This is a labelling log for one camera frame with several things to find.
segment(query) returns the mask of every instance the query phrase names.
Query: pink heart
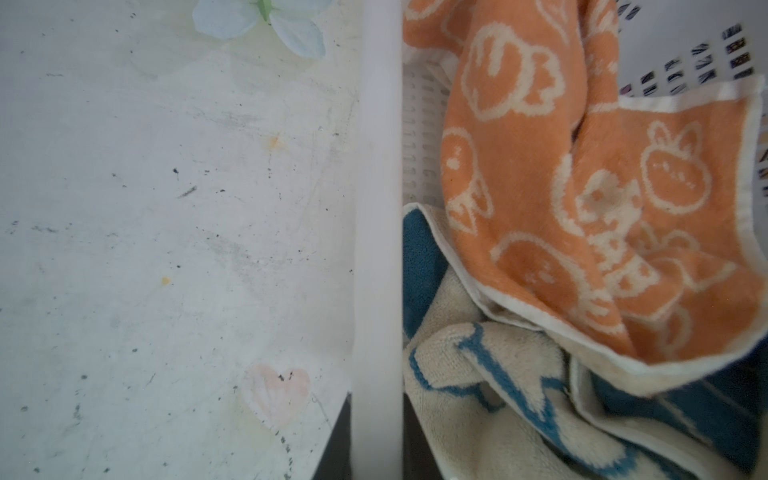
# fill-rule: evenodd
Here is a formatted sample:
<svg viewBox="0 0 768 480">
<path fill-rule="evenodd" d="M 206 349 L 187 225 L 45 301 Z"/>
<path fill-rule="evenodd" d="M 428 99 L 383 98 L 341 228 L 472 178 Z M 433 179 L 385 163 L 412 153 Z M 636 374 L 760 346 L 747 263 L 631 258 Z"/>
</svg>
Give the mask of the pink heart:
<svg viewBox="0 0 768 480">
<path fill-rule="evenodd" d="M 245 401 L 269 429 L 288 425 L 310 397 L 310 375 L 306 370 L 289 369 L 278 374 L 262 363 L 245 373 Z"/>
</svg>

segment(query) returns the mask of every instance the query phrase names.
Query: towel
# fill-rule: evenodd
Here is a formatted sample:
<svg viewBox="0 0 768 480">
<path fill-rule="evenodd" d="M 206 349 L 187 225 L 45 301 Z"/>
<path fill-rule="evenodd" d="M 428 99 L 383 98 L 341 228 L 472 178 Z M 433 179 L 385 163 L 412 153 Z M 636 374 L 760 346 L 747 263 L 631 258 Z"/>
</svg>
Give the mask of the towel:
<svg viewBox="0 0 768 480">
<path fill-rule="evenodd" d="M 751 210 L 763 79 L 619 98 L 616 8 L 411 0 L 403 32 L 406 57 L 453 85 L 443 233 L 471 298 L 642 396 L 768 331 Z"/>
<path fill-rule="evenodd" d="M 630 396 L 544 333 L 491 321 L 442 254 L 439 210 L 405 212 L 405 389 L 446 480 L 766 477 L 766 343 L 699 382 Z"/>
</svg>

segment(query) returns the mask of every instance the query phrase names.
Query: table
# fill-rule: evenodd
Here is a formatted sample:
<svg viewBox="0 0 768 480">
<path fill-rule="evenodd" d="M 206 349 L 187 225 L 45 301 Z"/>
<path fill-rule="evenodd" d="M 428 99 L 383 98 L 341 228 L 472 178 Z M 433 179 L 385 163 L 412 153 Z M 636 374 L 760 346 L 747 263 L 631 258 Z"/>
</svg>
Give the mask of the table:
<svg viewBox="0 0 768 480">
<path fill-rule="evenodd" d="M 0 478 L 311 478 L 349 390 L 359 7 L 195 4 L 0 5 Z"/>
</svg>

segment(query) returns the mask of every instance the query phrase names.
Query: orange towel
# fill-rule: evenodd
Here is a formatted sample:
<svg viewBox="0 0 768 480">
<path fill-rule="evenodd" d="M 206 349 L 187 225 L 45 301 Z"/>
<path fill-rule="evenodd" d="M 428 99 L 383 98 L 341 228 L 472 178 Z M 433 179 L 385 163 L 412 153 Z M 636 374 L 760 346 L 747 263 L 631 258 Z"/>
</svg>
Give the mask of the orange towel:
<svg viewBox="0 0 768 480">
<path fill-rule="evenodd" d="M 612 0 L 412 0 L 404 37 L 455 68 L 445 213 L 484 295 L 619 363 L 724 362 L 764 335 L 762 77 L 620 99 Z"/>
</svg>

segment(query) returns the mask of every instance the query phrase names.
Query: pale blue petal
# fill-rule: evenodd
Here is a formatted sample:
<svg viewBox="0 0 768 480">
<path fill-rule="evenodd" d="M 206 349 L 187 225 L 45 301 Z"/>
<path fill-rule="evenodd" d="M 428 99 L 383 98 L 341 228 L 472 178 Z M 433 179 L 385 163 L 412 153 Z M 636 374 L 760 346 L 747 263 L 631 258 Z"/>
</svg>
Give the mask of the pale blue petal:
<svg viewBox="0 0 768 480">
<path fill-rule="evenodd" d="M 333 0 L 272 0 L 274 8 L 300 13 L 319 13 L 328 8 Z"/>
<path fill-rule="evenodd" d="M 272 10 L 270 22 L 280 40 L 304 58 L 320 58 L 326 54 L 323 33 L 311 20 L 283 10 Z"/>
<path fill-rule="evenodd" d="M 200 0 L 192 11 L 195 29 L 221 40 L 239 37 L 259 18 L 259 9 L 248 0 Z"/>
</svg>

